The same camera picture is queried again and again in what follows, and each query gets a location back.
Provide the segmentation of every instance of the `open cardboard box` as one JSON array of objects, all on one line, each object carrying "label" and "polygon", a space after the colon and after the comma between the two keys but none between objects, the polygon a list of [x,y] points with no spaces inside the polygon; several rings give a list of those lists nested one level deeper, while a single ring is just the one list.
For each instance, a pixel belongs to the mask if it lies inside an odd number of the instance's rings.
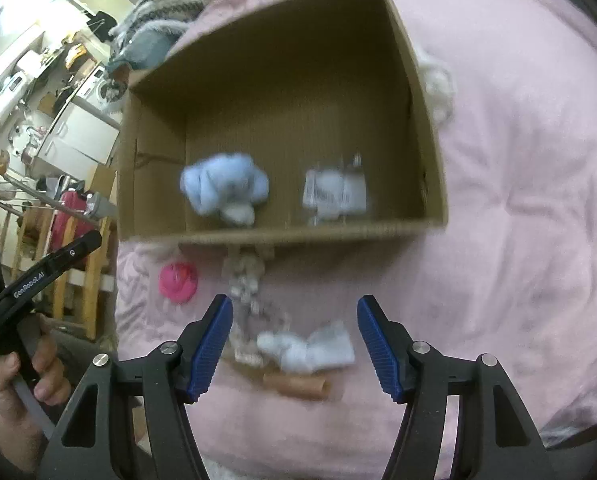
[{"label": "open cardboard box", "polygon": [[[123,239],[197,243],[386,238],[447,223],[439,148],[391,0],[284,0],[134,80],[118,174]],[[253,228],[198,216],[182,169],[243,152],[270,179]],[[361,154],[369,218],[308,225],[306,171]]]}]

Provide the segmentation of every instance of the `brown cardboard tube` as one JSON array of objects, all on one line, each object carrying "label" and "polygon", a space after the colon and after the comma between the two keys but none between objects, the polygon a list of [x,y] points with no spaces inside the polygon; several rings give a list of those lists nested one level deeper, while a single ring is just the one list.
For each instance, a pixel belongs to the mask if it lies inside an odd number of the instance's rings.
[{"label": "brown cardboard tube", "polygon": [[270,372],[262,377],[262,383],[281,395],[308,400],[325,400],[332,385],[323,376],[305,376]]}]

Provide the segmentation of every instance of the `pink toy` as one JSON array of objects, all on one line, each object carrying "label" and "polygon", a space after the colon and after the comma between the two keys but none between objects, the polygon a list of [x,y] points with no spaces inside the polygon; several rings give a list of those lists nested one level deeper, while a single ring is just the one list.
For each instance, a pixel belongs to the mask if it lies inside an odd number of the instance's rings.
[{"label": "pink toy", "polygon": [[198,288],[196,267],[185,262],[168,264],[161,269],[158,290],[174,303],[186,303]]}]

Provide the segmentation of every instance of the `metal rod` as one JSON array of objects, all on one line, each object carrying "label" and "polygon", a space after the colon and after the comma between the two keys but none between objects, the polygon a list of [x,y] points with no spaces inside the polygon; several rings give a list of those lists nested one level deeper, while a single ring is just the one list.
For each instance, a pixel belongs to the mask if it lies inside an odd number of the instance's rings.
[{"label": "metal rod", "polygon": [[24,183],[19,182],[18,180],[16,180],[15,178],[12,178],[8,174],[4,174],[3,178],[6,181],[8,181],[10,184],[12,184],[13,186],[16,186],[18,189],[23,190],[25,193],[32,195],[34,198],[37,198],[44,204],[51,205],[54,209],[58,209],[59,211],[62,211],[63,213],[73,216],[74,218],[77,218],[78,220],[87,222],[88,224],[93,225],[94,227],[98,227],[97,221],[79,213],[78,211],[74,211],[73,209],[70,209],[69,207],[63,205],[61,202],[58,202],[57,200],[52,200],[51,198],[48,198],[47,195],[45,195],[44,193],[41,193],[40,191],[36,191],[35,189],[32,189],[29,186],[26,186]]},{"label": "metal rod", "polygon": [[16,211],[16,209],[14,209],[13,207],[8,206],[7,204],[4,204],[1,201],[0,201],[0,207],[3,208],[3,209],[5,209],[9,213],[12,213],[15,216],[22,217],[22,212],[21,211]]}]

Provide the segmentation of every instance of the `silver bolt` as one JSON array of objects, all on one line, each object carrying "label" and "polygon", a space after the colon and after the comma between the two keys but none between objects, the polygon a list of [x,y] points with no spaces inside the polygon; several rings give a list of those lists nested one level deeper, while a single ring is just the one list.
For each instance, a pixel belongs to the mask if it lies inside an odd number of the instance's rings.
[{"label": "silver bolt", "polygon": [[412,345],[412,350],[417,354],[427,354],[430,351],[430,345],[425,341],[415,341]]},{"label": "silver bolt", "polygon": [[105,366],[107,362],[110,360],[110,356],[107,354],[98,354],[92,362],[94,366]]},{"label": "silver bolt", "polygon": [[161,353],[170,355],[178,351],[178,343],[176,341],[165,341],[161,345]]},{"label": "silver bolt", "polygon": [[496,366],[498,364],[498,360],[492,354],[483,354],[481,360],[485,366]]}]

